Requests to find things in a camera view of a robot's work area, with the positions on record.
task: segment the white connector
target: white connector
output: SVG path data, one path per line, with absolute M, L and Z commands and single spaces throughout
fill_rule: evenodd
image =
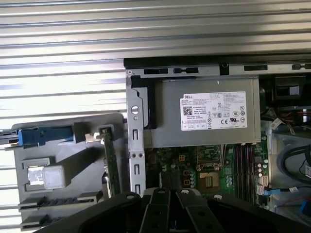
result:
M 268 185 L 269 185 L 269 177 L 268 176 L 259 177 L 259 183 L 262 186 L 264 186 L 264 187 L 268 187 Z

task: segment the white label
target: white label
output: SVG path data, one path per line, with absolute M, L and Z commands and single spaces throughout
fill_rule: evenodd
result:
M 306 177 L 309 177 L 309 178 L 311 178 L 311 167 L 309 167 L 308 165 L 306 165 L 305 166 L 306 168 L 306 170 L 305 170 L 305 175 L 306 175 Z
M 291 192 L 291 193 L 298 193 L 299 190 L 298 190 L 297 187 L 292 187 L 292 188 L 290 188 L 290 192 Z
M 280 124 L 282 124 L 282 121 L 279 118 L 277 118 L 272 122 L 271 128 L 275 130 Z
M 180 116 L 182 131 L 246 128 L 245 91 L 184 94 Z

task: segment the blue latch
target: blue latch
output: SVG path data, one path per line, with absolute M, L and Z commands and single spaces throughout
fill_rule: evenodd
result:
M 20 146 L 43 146 L 46 142 L 60 139 L 73 141 L 73 130 L 71 126 L 38 127 L 18 131 L 18 141 Z

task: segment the screw hole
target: screw hole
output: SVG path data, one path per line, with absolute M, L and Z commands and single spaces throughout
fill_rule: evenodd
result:
M 159 228 L 159 224 L 153 223 L 153 224 L 151 225 L 151 227 L 152 227 L 153 229 Z

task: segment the black cable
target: black cable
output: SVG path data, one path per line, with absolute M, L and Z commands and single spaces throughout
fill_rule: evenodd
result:
M 290 149 L 287 152 L 285 152 L 283 154 L 283 157 L 281 158 L 281 164 L 280 164 L 281 170 L 283 171 L 283 173 L 286 174 L 287 176 L 289 176 L 290 178 L 292 178 L 293 180 L 311 185 L 311 181 L 307 181 L 307 180 L 304 180 L 300 177 L 295 176 L 294 174 L 290 173 L 288 171 L 288 169 L 286 168 L 286 160 L 288 158 L 293 157 L 295 155 L 302 154 L 302 153 L 305 154 L 306 161 L 310 165 L 311 164 L 310 151 L 311 151 L 311 147 L 310 147 L 310 145 L 307 145 L 307 146 L 303 146 L 303 147 L 293 148 L 293 149 Z
M 300 174 L 302 174 L 302 175 L 305 175 L 305 174 L 302 173 L 302 171 L 301 171 L 301 168 L 303 167 L 303 165 L 305 164 L 305 162 L 306 162 L 306 159 L 303 161 L 302 165 L 301 165 L 300 168 L 299 168 L 299 172 L 300 172 Z

